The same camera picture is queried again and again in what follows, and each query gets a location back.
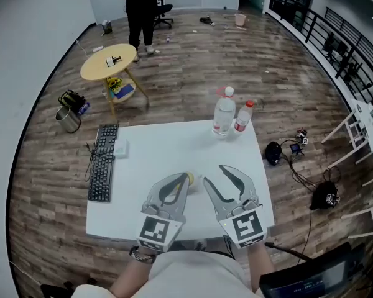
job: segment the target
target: wooden floor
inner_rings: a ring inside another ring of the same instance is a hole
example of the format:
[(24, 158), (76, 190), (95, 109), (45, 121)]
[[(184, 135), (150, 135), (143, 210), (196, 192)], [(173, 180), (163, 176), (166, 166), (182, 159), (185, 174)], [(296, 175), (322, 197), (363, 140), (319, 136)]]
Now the wooden floor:
[[(199, 22), (207, 14), (215, 27)], [(235, 28), (233, 12), (228, 11), (177, 11), (172, 16), (172, 30), (162, 28), (154, 33), (159, 54), (148, 57), (141, 38), (141, 60), (131, 66), (131, 71), (147, 90), (150, 106), (146, 108), (145, 97), (139, 92), (117, 105), (121, 126), (212, 119), (216, 90), (232, 86), (237, 108), (248, 99), (255, 103), (252, 121), (262, 152), (270, 141), (280, 143), (293, 138), (300, 127), (307, 129), (305, 156), (295, 163), (301, 174), (318, 181), (332, 161), (350, 151), (342, 132), (325, 145), (320, 143), (348, 110), (313, 57), (270, 16), (249, 14), (247, 30)], [(89, 54), (100, 45), (127, 43), (127, 20), (114, 21), (113, 29), (113, 34), (102, 37), (101, 28), (93, 27), (80, 43)], [(83, 51), (74, 46), (32, 116), (12, 187), (11, 251), (14, 263), (42, 284), (61, 286), (71, 281), (79, 285), (92, 277), (99, 286), (108, 287), (129, 261), (131, 242), (86, 235), (88, 183), (84, 176), (89, 153), (85, 143), (92, 144), (98, 126), (113, 119), (101, 94), (101, 83), (89, 83), (80, 77), (85, 60)], [(80, 92), (91, 103), (74, 134), (65, 133), (55, 121), (57, 98), (67, 89)], [(284, 152), (291, 154), (287, 146)], [(342, 214), (373, 202), (373, 184), (360, 188), (373, 177), (373, 156), (358, 166), (354, 160), (353, 156), (340, 165), (340, 205), (313, 212), (305, 250), (308, 256), (318, 256), (345, 242), (348, 235), (366, 232), (371, 226), (369, 216), (340, 219)], [(286, 162), (276, 167), (263, 162), (276, 223), (269, 239), (302, 251), (310, 222), (311, 192), (292, 179)], [(360, 242), (373, 253), (373, 237), (351, 243)], [(288, 254), (275, 250), (270, 254), (277, 269), (297, 263)], [(238, 251), (236, 256), (248, 273), (246, 252)], [(42, 297), (38, 285), (18, 270), (16, 278), (24, 297)], [(365, 297), (367, 291), (355, 292), (363, 283), (360, 280), (334, 296)]]

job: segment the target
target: yellow flowers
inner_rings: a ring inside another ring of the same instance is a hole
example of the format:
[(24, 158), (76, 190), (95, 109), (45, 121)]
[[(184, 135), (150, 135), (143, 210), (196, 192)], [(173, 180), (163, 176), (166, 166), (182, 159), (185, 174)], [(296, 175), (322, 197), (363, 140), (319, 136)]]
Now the yellow flowers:
[(117, 94), (122, 86), (122, 79), (117, 77), (107, 78), (108, 86), (114, 94)]

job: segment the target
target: bottle label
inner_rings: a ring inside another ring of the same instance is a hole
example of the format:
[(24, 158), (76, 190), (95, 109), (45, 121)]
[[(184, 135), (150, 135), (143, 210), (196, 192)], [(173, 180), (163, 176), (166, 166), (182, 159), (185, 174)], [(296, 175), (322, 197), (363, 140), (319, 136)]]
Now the bottle label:
[(241, 119), (237, 119), (235, 121), (235, 129), (238, 131), (238, 132), (242, 132), (246, 129), (246, 126), (247, 124), (249, 123), (249, 121), (243, 121)]

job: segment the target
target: white shirt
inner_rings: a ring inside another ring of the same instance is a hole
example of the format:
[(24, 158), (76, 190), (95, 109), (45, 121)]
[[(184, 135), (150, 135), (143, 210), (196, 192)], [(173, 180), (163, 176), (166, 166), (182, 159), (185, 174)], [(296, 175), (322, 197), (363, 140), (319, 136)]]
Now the white shirt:
[[(172, 251), (158, 255), (149, 280), (133, 298), (260, 298), (248, 287), (241, 265), (224, 255)], [(115, 298), (102, 287), (81, 285), (72, 298)]]

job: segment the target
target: plastic bottle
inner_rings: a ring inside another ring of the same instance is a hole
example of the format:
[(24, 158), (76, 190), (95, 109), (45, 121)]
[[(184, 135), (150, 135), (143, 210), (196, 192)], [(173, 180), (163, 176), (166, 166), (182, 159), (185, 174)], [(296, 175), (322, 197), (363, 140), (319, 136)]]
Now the plastic bottle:
[(233, 118), (235, 116), (235, 102), (232, 100), (234, 89), (232, 87), (225, 88), (225, 96), (221, 97), (214, 110), (213, 132), (220, 136), (226, 136)]
[(241, 108), (241, 110), (237, 113), (237, 119), (235, 121), (235, 132), (241, 133), (246, 129), (249, 120), (251, 119), (251, 115), (253, 114), (253, 101), (247, 101), (246, 105)]

